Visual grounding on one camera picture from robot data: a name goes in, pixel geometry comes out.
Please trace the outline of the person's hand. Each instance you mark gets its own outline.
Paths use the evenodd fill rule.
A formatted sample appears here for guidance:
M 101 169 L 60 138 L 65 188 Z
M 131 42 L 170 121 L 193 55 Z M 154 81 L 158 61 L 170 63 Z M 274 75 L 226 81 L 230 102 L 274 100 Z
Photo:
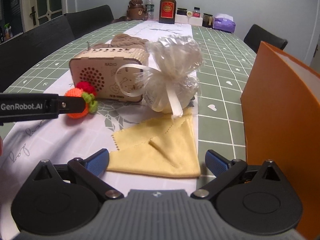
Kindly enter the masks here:
M 3 154 L 3 139 L 0 137 L 0 156 Z

